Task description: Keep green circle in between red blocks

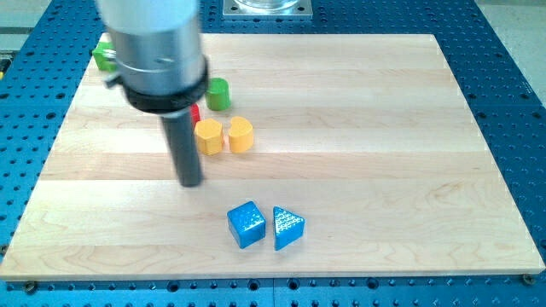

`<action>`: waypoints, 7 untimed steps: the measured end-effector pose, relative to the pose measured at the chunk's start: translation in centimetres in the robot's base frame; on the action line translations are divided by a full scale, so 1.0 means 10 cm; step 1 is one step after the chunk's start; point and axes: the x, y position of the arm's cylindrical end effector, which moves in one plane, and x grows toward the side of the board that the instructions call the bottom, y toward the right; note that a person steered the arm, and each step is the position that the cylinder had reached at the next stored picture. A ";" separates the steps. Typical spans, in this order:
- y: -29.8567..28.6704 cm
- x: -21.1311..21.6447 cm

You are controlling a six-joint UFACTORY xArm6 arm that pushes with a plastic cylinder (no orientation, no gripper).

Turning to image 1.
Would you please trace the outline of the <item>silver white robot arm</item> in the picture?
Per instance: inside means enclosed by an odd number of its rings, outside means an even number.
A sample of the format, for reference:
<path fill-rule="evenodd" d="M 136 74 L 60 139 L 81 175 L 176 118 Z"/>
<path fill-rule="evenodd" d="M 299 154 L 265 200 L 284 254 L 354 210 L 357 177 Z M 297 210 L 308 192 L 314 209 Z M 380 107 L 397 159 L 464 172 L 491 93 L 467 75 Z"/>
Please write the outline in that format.
<path fill-rule="evenodd" d="M 117 76 L 129 103 L 145 113 L 175 113 L 206 92 L 196 0 L 97 0 L 116 51 Z"/>

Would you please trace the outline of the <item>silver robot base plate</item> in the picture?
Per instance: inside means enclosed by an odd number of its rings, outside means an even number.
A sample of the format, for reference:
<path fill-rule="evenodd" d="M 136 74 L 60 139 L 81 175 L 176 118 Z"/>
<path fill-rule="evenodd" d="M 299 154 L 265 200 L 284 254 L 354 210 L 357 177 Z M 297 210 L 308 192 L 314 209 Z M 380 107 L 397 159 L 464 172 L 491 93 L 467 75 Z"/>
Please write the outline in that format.
<path fill-rule="evenodd" d="M 224 20 L 309 20 L 311 0 L 223 0 Z"/>

